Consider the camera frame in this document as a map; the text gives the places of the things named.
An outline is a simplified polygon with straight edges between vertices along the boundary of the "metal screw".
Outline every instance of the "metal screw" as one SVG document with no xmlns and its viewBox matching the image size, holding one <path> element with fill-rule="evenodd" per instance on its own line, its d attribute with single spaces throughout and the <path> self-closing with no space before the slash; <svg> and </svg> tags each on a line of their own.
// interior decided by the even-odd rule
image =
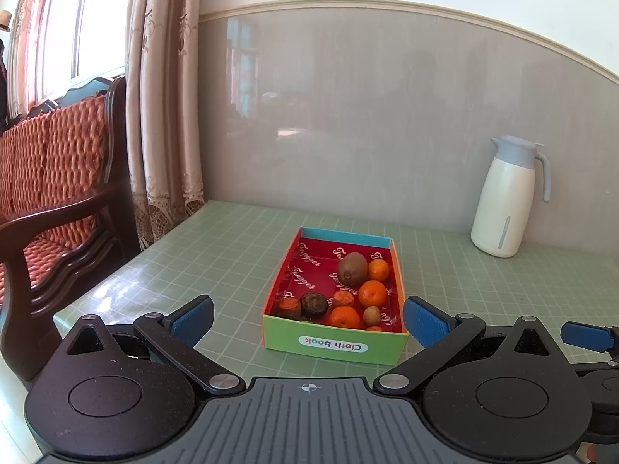
<svg viewBox="0 0 619 464">
<path fill-rule="evenodd" d="M 409 384 L 409 380 L 404 375 L 390 373 L 379 378 L 378 383 L 385 389 L 403 389 Z"/>
<path fill-rule="evenodd" d="M 209 384 L 213 389 L 225 390 L 233 389 L 240 384 L 240 380 L 236 375 L 230 375 L 229 373 L 222 373 L 211 377 Z"/>
</svg>

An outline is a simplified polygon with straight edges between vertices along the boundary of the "white thermos jug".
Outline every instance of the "white thermos jug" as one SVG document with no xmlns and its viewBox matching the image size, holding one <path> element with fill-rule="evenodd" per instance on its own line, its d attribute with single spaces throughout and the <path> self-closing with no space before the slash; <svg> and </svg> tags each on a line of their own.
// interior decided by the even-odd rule
<svg viewBox="0 0 619 464">
<path fill-rule="evenodd" d="M 492 138 L 496 145 L 490 170 L 479 199 L 470 238 L 482 251 L 508 258 L 516 254 L 535 189 L 535 159 L 544 169 L 544 202 L 550 201 L 550 165 L 537 153 L 539 143 L 515 136 Z"/>
</svg>

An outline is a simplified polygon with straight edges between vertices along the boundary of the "beige curtain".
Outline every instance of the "beige curtain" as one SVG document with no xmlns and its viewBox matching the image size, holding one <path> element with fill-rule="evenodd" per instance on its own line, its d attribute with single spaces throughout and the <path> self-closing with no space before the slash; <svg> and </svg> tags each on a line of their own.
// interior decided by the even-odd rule
<svg viewBox="0 0 619 464">
<path fill-rule="evenodd" d="M 41 0 L 19 0 L 13 17 L 7 64 L 9 117 L 25 115 L 35 104 L 37 16 Z"/>
<path fill-rule="evenodd" d="M 127 144 L 143 249 L 204 205 L 197 122 L 199 0 L 129 0 Z"/>
</svg>

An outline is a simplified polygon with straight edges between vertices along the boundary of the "cardboard box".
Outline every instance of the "cardboard box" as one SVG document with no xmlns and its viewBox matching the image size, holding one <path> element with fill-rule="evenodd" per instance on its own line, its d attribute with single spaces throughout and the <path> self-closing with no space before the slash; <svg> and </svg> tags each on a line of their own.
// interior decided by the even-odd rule
<svg viewBox="0 0 619 464">
<path fill-rule="evenodd" d="M 276 316 L 277 302 L 288 296 L 318 292 L 329 303 L 336 290 L 350 290 L 357 296 L 358 288 L 345 287 L 337 279 L 339 261 L 352 252 L 360 252 L 368 261 L 383 258 L 389 263 L 391 273 L 385 284 L 389 296 L 381 309 L 383 331 L 328 326 L 330 309 L 311 321 Z M 286 251 L 262 310 L 265 347 L 316 358 L 397 364 L 409 336 L 402 322 L 404 298 L 400 264 L 390 237 L 302 227 Z M 355 309 L 363 313 L 358 302 Z"/>
</svg>

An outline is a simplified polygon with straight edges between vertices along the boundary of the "hat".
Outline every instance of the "hat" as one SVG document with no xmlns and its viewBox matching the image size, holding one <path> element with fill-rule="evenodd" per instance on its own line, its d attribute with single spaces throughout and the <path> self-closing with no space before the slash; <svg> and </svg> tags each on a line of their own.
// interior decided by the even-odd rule
<svg viewBox="0 0 619 464">
<path fill-rule="evenodd" d="M 0 10 L 0 29 L 10 32 L 10 18 L 13 17 L 8 10 Z"/>
</svg>

